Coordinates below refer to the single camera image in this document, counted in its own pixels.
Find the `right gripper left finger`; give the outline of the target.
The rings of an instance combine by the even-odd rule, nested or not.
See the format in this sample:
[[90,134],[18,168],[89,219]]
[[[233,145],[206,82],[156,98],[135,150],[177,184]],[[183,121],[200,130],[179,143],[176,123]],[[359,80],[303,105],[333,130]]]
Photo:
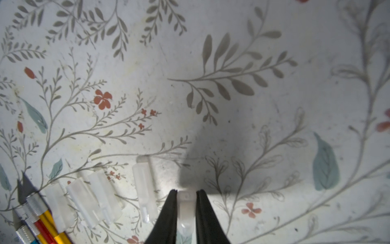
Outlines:
[[176,244],[177,235],[177,190],[171,190],[160,215],[144,244]]

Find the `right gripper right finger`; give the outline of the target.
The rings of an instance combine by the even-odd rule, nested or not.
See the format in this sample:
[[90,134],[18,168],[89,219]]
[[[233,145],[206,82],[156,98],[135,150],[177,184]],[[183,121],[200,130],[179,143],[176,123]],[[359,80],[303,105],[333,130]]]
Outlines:
[[197,191],[197,244],[230,244],[204,190]]

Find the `clear protective cap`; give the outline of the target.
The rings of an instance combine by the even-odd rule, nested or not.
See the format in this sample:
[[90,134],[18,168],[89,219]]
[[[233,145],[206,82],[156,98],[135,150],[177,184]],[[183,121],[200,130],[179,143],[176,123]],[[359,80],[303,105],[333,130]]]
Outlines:
[[59,233],[68,230],[76,221],[76,214],[69,206],[69,200],[59,183],[54,183],[45,189],[47,203]]
[[197,194],[194,191],[177,193],[177,230],[183,237],[192,236],[195,229]]
[[103,213],[98,201],[82,179],[76,179],[67,186],[67,191],[84,217],[90,229],[95,228],[103,220]]
[[122,205],[115,196],[114,189],[103,170],[88,176],[106,224],[114,224],[122,216]]
[[135,188],[139,202],[141,219],[151,223],[158,218],[153,178],[148,163],[136,163],[133,167]]

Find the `gold carving knife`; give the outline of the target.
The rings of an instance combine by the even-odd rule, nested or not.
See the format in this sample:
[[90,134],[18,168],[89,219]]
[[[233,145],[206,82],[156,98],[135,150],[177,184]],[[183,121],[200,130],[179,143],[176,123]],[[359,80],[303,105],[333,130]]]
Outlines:
[[32,234],[39,240],[40,244],[48,244],[46,239],[43,237],[43,235],[40,233],[39,229],[35,225],[35,223],[37,222],[36,217],[32,217],[31,214],[24,212],[22,213],[21,218],[26,223]]
[[54,243],[71,244],[72,242],[68,236],[64,232],[57,230],[47,204],[24,172],[22,173],[22,181],[22,199],[25,200],[32,212],[38,217],[38,222],[45,227],[45,230],[54,239]]

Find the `blue carving knife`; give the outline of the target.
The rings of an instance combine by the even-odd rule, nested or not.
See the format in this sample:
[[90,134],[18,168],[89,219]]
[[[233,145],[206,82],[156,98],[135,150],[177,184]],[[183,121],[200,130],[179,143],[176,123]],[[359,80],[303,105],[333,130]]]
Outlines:
[[19,240],[23,244],[39,244],[36,237],[33,235],[29,227],[24,223],[24,221],[19,217],[15,209],[12,209],[13,216],[13,226]]

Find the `red carving knife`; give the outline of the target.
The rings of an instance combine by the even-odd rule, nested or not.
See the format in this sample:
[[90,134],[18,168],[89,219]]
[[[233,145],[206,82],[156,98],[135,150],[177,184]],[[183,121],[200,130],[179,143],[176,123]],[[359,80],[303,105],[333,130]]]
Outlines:
[[35,213],[32,211],[31,207],[27,204],[27,201],[23,198],[23,191],[22,191],[22,183],[20,180],[17,180],[17,191],[18,191],[18,202],[20,203],[22,209],[27,214],[31,214],[32,217],[36,217],[37,222],[35,225],[39,229],[40,233],[43,235],[43,237],[46,239],[48,244],[57,244],[54,237],[50,234],[46,226],[43,224],[41,219],[39,219]]

